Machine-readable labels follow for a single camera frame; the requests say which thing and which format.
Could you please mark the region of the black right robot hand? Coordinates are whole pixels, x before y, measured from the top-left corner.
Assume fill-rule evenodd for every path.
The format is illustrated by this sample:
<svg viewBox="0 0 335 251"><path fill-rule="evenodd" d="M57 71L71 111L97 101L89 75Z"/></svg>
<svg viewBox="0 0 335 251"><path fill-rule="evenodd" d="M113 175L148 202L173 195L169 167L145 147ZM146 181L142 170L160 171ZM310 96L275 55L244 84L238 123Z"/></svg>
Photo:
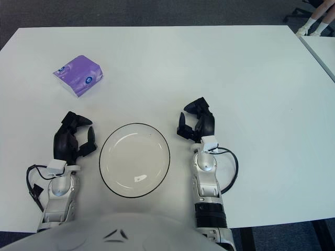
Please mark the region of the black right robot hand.
<svg viewBox="0 0 335 251"><path fill-rule="evenodd" d="M209 111L209 104L204 97L201 97L184 107L184 111L196 115L198 122L194 129L188 126L185 122L185 114L181 112L177 135L192 140L195 143L200 143L203 136L215 135L215 117Z"/></svg>

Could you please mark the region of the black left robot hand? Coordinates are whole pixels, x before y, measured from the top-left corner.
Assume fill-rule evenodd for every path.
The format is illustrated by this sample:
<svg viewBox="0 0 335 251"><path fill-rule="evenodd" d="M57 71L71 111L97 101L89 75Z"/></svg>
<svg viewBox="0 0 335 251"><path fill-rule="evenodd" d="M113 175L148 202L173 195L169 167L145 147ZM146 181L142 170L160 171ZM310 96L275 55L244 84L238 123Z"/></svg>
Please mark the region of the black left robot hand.
<svg viewBox="0 0 335 251"><path fill-rule="evenodd" d="M92 121L69 111L61 121L59 130L54 135L53 158L75 165L78 157L84 157L97 149ZM78 127L90 126L87 132L87 142L79 146L75 137Z"/></svg>

